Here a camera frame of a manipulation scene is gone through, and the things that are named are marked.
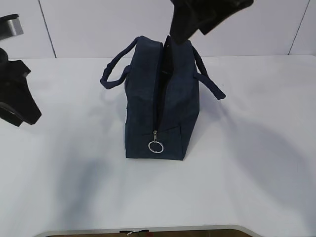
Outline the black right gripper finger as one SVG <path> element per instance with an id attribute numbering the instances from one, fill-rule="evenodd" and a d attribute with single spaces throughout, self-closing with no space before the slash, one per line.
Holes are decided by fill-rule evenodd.
<path id="1" fill-rule="evenodd" d="M 198 29 L 202 34 L 207 35 L 227 18 L 252 6 L 253 3 L 253 0 L 212 0 L 211 18 L 207 19 L 205 23 L 202 23 Z"/>
<path id="2" fill-rule="evenodd" d="M 221 0 L 173 0 L 170 36 L 183 44 L 196 31 L 206 35 L 220 24 Z"/>

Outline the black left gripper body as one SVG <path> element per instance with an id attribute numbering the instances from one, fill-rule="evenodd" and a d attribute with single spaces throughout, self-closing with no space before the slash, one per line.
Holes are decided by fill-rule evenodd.
<path id="1" fill-rule="evenodd" d="M 4 49 L 0 49 L 0 84 L 27 85 L 31 70 L 22 60 L 10 61 Z"/>

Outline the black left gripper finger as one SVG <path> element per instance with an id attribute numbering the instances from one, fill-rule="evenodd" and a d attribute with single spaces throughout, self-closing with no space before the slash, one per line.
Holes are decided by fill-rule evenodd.
<path id="1" fill-rule="evenodd" d="M 0 85 L 0 109 L 5 109 L 23 122 L 33 125 L 41 117 L 28 85 Z"/>
<path id="2" fill-rule="evenodd" d="M 1 109 L 0 110 L 0 118 L 14 126 L 19 127 L 22 124 L 22 120 L 17 117 L 15 114 L 5 110 L 5 109 Z"/>

